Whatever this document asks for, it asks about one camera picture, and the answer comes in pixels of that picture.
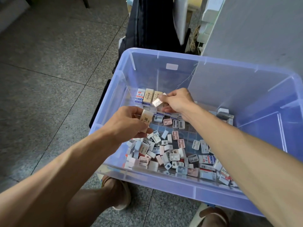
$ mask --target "beige sandal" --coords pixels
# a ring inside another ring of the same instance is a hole
[[[200,207],[198,208],[196,214],[194,215],[193,219],[191,220],[189,227],[199,227],[203,222],[204,218],[208,214],[215,214],[220,217],[226,224],[226,227],[229,227],[229,218],[226,213],[218,207],[210,207],[205,203],[201,203]]]
[[[107,175],[104,175],[102,177],[101,188],[104,187],[104,184],[106,183],[106,181],[108,179],[111,179],[111,177],[109,177]],[[129,191],[127,182],[123,182],[121,180],[119,180],[119,181],[122,183],[122,185],[124,187],[124,190],[125,190],[125,193],[126,193],[126,199],[125,199],[125,204],[118,205],[116,207],[113,206],[114,210],[117,210],[117,211],[120,211],[120,210],[123,210],[123,209],[127,208],[129,206],[129,204],[131,203],[131,192]]]

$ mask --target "rope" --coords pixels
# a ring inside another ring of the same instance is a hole
[[[192,35],[192,40],[189,44],[189,48],[191,50],[191,52],[193,53],[197,47],[196,47],[196,42],[197,42],[197,37],[198,37],[198,33],[199,33],[199,29],[200,29],[200,25],[196,27],[193,35]]]

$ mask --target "forearm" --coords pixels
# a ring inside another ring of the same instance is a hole
[[[301,162],[195,104],[186,110],[185,116],[272,224],[296,226],[302,222]]]
[[[118,147],[102,130],[71,146],[36,174],[0,194],[1,226],[11,225],[13,220],[24,226],[42,224],[33,223],[39,220],[47,223]]]

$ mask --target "tile floor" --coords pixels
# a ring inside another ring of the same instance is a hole
[[[42,0],[0,34],[0,192],[87,136],[125,35],[125,0]],[[199,22],[193,15],[191,28]],[[93,175],[84,188],[99,188]],[[93,226],[187,226],[198,201],[130,185],[131,206]],[[176,214],[180,221],[171,218]],[[236,212],[232,226],[270,226]]]

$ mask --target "plastic storage bin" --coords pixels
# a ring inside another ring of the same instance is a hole
[[[296,73],[281,68],[181,53],[137,48],[126,50],[90,134],[102,127],[119,107],[135,105],[134,97],[138,88],[152,88],[168,93],[181,87],[188,88],[194,100],[207,110],[228,108],[235,116],[234,126],[303,160],[303,85]],[[186,135],[198,136],[194,131]],[[127,145],[124,143],[97,172],[203,202],[262,215],[237,188],[190,176],[124,169],[126,151]]]

